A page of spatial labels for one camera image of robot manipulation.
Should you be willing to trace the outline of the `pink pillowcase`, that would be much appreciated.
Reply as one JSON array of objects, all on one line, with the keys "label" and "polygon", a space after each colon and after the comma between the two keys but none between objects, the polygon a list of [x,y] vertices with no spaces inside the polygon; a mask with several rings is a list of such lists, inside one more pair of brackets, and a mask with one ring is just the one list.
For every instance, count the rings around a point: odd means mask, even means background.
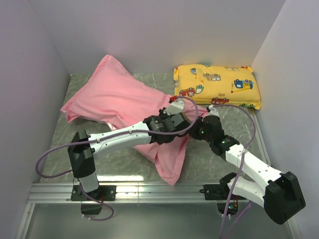
[{"label": "pink pillowcase", "polygon": [[[116,129],[134,125],[169,105],[170,95],[134,78],[113,56],[106,55],[89,81],[61,108],[68,122],[78,117],[109,123]],[[180,178],[189,136],[168,144],[147,144],[136,149],[153,162],[170,185]]]}]

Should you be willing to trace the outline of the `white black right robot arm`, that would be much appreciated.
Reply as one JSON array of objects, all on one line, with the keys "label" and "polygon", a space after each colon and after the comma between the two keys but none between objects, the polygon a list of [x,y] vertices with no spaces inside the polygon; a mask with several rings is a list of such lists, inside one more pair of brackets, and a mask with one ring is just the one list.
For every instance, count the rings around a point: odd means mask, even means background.
[{"label": "white black right robot arm", "polygon": [[263,207],[269,218],[282,225],[305,206],[306,202],[295,174],[283,173],[245,150],[236,139],[222,129],[218,116],[198,117],[190,136],[208,143],[214,154],[237,166],[252,181],[230,173],[220,179],[220,195],[246,198]]}]

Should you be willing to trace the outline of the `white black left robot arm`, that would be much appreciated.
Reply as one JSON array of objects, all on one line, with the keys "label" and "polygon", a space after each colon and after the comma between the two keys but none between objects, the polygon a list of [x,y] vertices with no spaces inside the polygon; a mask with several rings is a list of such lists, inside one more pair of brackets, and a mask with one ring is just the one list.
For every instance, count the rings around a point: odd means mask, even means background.
[{"label": "white black left robot arm", "polygon": [[107,133],[88,135],[84,130],[77,132],[67,152],[73,176],[79,180],[83,195],[88,200],[100,196],[95,159],[137,145],[170,143],[190,125],[184,113],[177,113],[150,116],[132,126]]}]

